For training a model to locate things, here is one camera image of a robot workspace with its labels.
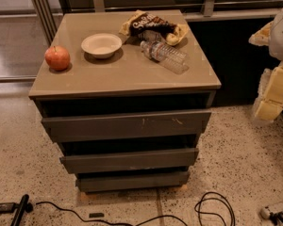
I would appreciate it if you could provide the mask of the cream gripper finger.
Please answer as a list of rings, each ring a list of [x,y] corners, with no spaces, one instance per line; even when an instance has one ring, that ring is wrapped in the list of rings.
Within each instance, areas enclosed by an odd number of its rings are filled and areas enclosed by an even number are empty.
[[[254,102],[254,118],[274,121],[283,110],[283,61],[273,70],[265,69]]]
[[[249,42],[256,46],[268,46],[272,22],[267,23],[249,38]]]

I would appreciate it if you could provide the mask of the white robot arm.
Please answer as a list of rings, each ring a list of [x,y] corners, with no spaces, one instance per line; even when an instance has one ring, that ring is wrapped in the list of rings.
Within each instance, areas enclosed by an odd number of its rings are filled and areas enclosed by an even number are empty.
[[[267,46],[269,54],[280,61],[273,70],[265,69],[253,105],[253,119],[273,122],[283,111],[283,8],[275,18],[249,38],[256,46]]]

